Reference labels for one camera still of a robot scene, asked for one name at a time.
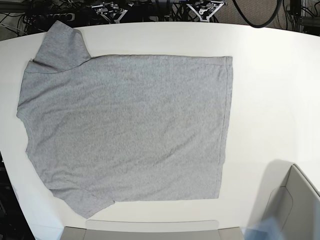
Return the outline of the grey T-shirt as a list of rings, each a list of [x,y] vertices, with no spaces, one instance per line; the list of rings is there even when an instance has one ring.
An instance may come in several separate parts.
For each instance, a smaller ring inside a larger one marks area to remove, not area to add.
[[[84,218],[116,202],[219,197],[233,59],[92,57],[56,21],[24,71],[17,117],[53,196]]]

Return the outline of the beige tray at bottom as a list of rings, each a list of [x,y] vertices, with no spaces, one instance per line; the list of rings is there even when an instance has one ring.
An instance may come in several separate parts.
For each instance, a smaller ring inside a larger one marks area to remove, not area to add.
[[[219,229],[216,220],[125,222],[87,220],[84,228],[66,226],[62,240],[243,240],[239,227]]]

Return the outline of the beige bin at right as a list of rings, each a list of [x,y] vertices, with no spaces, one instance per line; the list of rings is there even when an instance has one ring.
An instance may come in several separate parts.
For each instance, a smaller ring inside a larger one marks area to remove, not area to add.
[[[320,238],[320,192],[296,164],[271,192],[263,222],[268,240]]]

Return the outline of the blue blurred object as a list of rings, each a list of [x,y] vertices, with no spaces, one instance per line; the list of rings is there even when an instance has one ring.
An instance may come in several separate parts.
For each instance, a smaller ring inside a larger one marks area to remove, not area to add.
[[[274,217],[242,229],[245,240],[283,240],[280,226]]]

